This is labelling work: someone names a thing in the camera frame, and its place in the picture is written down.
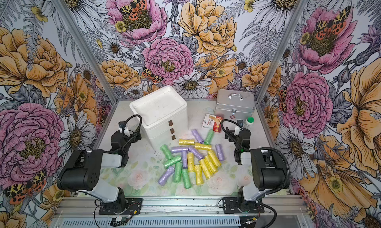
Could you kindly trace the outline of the white plastic drawer unit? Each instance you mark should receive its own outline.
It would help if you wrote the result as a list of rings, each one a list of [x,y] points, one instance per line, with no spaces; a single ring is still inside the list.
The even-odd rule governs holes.
[[[174,145],[189,129],[187,102],[172,86],[131,102],[130,108],[141,115],[144,135],[155,151],[162,145]]]

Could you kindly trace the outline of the yellow roll bottom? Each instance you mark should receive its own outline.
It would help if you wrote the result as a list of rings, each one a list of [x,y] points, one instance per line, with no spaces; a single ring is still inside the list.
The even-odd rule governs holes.
[[[197,185],[197,186],[201,186],[201,185],[203,185],[203,176],[202,176],[202,168],[201,168],[201,165],[195,165],[195,166],[194,166],[194,171],[195,171],[196,185]]]

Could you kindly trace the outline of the yellow roll top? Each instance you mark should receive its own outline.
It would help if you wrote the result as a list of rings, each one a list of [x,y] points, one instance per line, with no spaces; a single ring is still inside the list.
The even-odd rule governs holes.
[[[179,145],[194,145],[194,139],[179,139]]]

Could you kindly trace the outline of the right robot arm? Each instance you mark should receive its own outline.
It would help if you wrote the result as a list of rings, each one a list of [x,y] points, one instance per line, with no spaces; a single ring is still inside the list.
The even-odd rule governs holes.
[[[251,132],[241,129],[233,132],[234,159],[240,166],[251,167],[252,178],[242,186],[233,205],[240,213],[261,213],[259,203],[268,195],[290,185],[291,169],[286,157],[272,147],[250,148]]]

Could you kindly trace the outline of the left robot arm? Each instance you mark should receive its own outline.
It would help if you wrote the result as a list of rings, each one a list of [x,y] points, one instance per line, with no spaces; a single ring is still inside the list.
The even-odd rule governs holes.
[[[58,176],[59,189],[79,191],[100,200],[100,214],[122,214],[128,206],[123,189],[100,178],[102,169],[124,168],[131,144],[141,140],[139,126],[135,131],[129,130],[126,123],[119,123],[119,127],[111,137],[111,150],[74,151]]]

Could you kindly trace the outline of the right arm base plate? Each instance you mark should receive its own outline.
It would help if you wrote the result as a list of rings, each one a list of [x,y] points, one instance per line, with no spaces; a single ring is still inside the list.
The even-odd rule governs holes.
[[[240,197],[222,198],[222,208],[225,214],[262,214],[265,212],[261,204],[246,201]]]

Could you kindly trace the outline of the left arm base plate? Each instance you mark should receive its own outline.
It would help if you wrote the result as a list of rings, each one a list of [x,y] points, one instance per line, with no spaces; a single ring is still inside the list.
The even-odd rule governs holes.
[[[138,215],[142,208],[142,198],[125,198],[124,201],[103,203],[99,215]]]

